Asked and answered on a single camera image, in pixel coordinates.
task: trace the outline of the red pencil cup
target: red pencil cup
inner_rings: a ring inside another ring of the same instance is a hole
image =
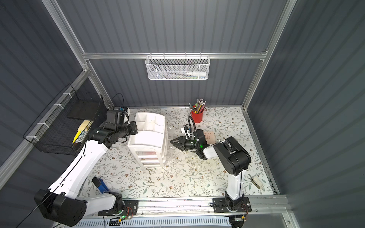
[[[204,109],[201,111],[201,113],[194,113],[193,111],[191,111],[191,117],[194,120],[194,123],[198,124],[203,120],[203,112]]]

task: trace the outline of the black wire mesh basket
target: black wire mesh basket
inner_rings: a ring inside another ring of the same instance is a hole
[[[45,108],[23,137],[41,152],[77,155],[87,139],[88,131],[106,120],[107,108],[102,95],[97,93],[72,90],[64,93],[63,97],[59,104],[53,105],[53,111],[46,119],[42,118],[45,110],[48,110]],[[76,113],[80,110],[83,113],[75,117],[75,110]],[[73,142],[84,120],[90,122]]]

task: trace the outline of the white plastic drawer organizer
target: white plastic drawer organizer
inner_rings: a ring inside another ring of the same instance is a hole
[[[138,112],[138,134],[131,135],[128,148],[141,167],[166,166],[168,133],[163,115]]]
[[[151,80],[206,80],[210,59],[208,55],[148,55],[146,67]]]

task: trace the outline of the black mounting plate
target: black mounting plate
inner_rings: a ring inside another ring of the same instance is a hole
[[[137,214],[138,200],[123,200],[123,202],[124,202],[125,208],[123,209],[122,213],[118,216],[127,215],[128,214],[127,207],[132,209],[132,214],[131,214],[131,210],[129,210],[128,215],[136,215]],[[98,216],[115,216],[115,215],[112,215],[114,213],[115,213],[115,210],[113,210],[113,209],[102,210],[102,211],[98,212]]]
[[[221,205],[220,207],[219,206],[214,206],[214,213],[230,213],[231,211],[228,210],[227,206],[226,206],[226,202],[224,200],[223,197],[221,198],[213,198],[213,204],[214,205]],[[236,212],[246,212],[246,210],[248,210],[248,212],[251,212],[252,211],[252,208],[251,208],[251,204],[250,204],[250,200],[247,198],[247,197],[244,197],[243,198],[243,203],[242,204],[245,204],[246,207],[243,208],[243,207],[239,207],[237,209]]]

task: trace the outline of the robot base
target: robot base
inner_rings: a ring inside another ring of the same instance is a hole
[[[225,198],[213,198],[214,213],[229,213],[229,212],[251,212],[250,200],[247,197],[241,197],[237,199],[240,201],[238,206],[233,210],[228,210]]]
[[[120,215],[136,215],[137,214],[137,209],[138,209],[138,200],[123,200],[124,202],[124,208],[123,211]],[[114,210],[114,209],[110,209],[110,210],[102,210],[99,211],[98,216],[114,216],[113,214],[118,214],[118,211]]]

